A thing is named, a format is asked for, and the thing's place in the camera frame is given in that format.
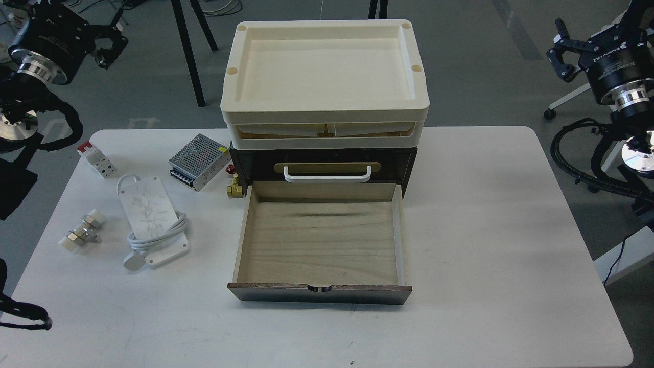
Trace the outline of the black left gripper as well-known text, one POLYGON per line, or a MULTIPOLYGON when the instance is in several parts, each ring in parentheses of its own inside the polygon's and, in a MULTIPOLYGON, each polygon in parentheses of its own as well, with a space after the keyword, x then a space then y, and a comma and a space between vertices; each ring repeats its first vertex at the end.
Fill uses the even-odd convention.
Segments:
POLYGON ((121 34, 124 10, 118 8, 110 23, 90 24, 83 20, 77 32, 86 54, 92 55, 100 68, 108 69, 121 55, 128 39, 121 34), (110 47, 100 47, 100 40, 109 40, 110 47))

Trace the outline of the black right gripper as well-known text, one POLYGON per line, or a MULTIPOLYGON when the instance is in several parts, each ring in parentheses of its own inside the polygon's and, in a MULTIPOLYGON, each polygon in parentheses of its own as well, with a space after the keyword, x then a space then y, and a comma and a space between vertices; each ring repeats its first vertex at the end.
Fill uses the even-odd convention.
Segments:
POLYGON ((575 48, 575 40, 570 39, 565 22, 561 18, 554 21, 558 35, 554 38, 554 47, 546 52, 557 77, 571 82, 582 72, 613 72, 624 65, 624 29, 608 28, 589 39, 590 49, 584 51, 578 65, 565 63, 563 54, 575 48))

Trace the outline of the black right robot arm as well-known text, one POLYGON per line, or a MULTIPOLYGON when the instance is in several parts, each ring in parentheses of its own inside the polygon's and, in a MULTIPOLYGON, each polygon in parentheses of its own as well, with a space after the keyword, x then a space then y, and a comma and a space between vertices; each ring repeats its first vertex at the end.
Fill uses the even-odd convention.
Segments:
POLYGON ((652 190, 642 178, 652 178, 652 1, 632 1, 619 23, 587 40, 571 39, 562 19, 547 51, 559 78, 572 81, 585 72, 600 105, 613 105, 611 123, 584 118, 562 128, 551 143, 556 165, 576 182, 635 199, 633 212, 652 227, 652 190), (602 135, 591 159, 591 174, 568 163, 559 145, 566 133, 594 127, 602 135))

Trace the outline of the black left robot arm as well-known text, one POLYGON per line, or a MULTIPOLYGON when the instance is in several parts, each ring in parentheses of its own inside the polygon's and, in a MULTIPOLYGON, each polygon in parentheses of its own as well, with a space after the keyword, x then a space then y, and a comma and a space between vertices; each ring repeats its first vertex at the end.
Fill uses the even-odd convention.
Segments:
POLYGON ((8 56, 18 68, 2 67, 2 153, 19 150, 14 161, 1 161, 1 217, 5 220, 37 182, 37 174, 27 168, 35 152, 66 148, 83 135, 77 111, 49 91, 48 84, 70 84, 87 55, 103 69, 109 68, 128 40, 118 26, 122 8, 111 23, 103 25, 90 24, 63 1, 3 4, 27 14, 26 23, 8 48, 8 56), (43 111, 63 114, 70 135, 43 142, 36 117, 43 111))

